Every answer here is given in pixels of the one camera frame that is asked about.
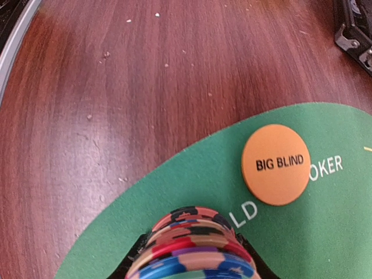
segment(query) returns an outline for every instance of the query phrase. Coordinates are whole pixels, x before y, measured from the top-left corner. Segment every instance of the wood grain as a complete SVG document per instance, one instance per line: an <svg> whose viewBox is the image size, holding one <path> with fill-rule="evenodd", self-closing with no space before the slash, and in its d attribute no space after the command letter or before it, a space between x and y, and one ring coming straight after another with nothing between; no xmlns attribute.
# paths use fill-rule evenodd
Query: wood grain
<svg viewBox="0 0 372 279"><path fill-rule="evenodd" d="M115 198L221 128L300 102L371 113L333 33L332 0L45 0L0 109L2 279L52 278Z"/></svg>

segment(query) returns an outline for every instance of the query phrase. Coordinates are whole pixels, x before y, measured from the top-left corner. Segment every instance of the white text on felt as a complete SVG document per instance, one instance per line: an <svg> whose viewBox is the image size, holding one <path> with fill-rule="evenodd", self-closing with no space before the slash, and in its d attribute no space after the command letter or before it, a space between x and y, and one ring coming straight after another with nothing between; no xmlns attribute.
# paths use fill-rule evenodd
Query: white text on felt
<svg viewBox="0 0 372 279"><path fill-rule="evenodd" d="M332 173L343 170L342 158L337 155L326 158L310 166L310 179L317 181L319 177L329 176Z"/></svg>
<svg viewBox="0 0 372 279"><path fill-rule="evenodd" d="M251 201L245 202L241 205L241 207L248 221L251 221L253 218L256 217L257 206L255 205L254 202L251 202ZM246 220L238 222L235 216L231 212L228 215L230 216L232 222L237 228L240 228L246 224Z"/></svg>

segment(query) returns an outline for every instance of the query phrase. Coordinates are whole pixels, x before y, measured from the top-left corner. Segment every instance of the blue poker chip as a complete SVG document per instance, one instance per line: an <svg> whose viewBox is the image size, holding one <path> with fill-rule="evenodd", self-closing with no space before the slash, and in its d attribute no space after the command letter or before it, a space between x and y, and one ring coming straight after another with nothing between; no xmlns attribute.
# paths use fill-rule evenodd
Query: blue poker chip
<svg viewBox="0 0 372 279"><path fill-rule="evenodd" d="M247 278L252 278L256 273L255 269L248 262L229 253L192 252L178 255L177 257L169 257L150 264L135 272L130 279L159 279L185 273L186 271L212 269L235 273ZM207 271L205 275L211 277L213 276L213 272Z"/></svg>
<svg viewBox="0 0 372 279"><path fill-rule="evenodd" d="M247 277L234 272L207 269L178 273L163 279L247 279Z"/></svg>

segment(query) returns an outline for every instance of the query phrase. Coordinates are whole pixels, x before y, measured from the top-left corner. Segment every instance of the metal latch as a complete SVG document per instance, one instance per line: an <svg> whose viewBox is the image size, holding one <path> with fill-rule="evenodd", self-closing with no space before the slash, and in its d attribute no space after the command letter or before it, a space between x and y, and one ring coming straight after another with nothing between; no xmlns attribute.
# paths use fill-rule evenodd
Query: metal latch
<svg viewBox="0 0 372 279"><path fill-rule="evenodd" d="M346 28L345 23L341 25L341 28L337 31L335 35L336 44L342 48L344 51L347 51L350 48L358 48L360 43L355 39L347 39L344 37L344 30Z"/></svg>
<svg viewBox="0 0 372 279"><path fill-rule="evenodd" d="M368 71L372 71L372 48L367 49L359 56L359 60L367 68Z"/></svg>

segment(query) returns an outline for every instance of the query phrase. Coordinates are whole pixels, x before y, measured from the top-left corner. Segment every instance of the dust speck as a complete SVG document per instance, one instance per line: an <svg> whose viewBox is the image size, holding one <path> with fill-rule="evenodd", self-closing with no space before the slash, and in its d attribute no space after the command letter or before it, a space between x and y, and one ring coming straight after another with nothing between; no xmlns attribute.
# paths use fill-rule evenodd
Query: dust speck
<svg viewBox="0 0 372 279"><path fill-rule="evenodd" d="M79 137L85 138L86 141L89 141L89 138L86 135L83 135L80 133L76 133L76 135L78 135Z"/></svg>
<svg viewBox="0 0 372 279"><path fill-rule="evenodd" d="M108 51L106 51L105 54L103 54L103 58L104 58L104 59L107 59L107 58L110 57L110 56L111 56L111 53L108 52Z"/></svg>
<svg viewBox="0 0 372 279"><path fill-rule="evenodd" d="M121 177L119 177L119 181L120 182L128 182L128 177L125 177L125 178L121 178Z"/></svg>

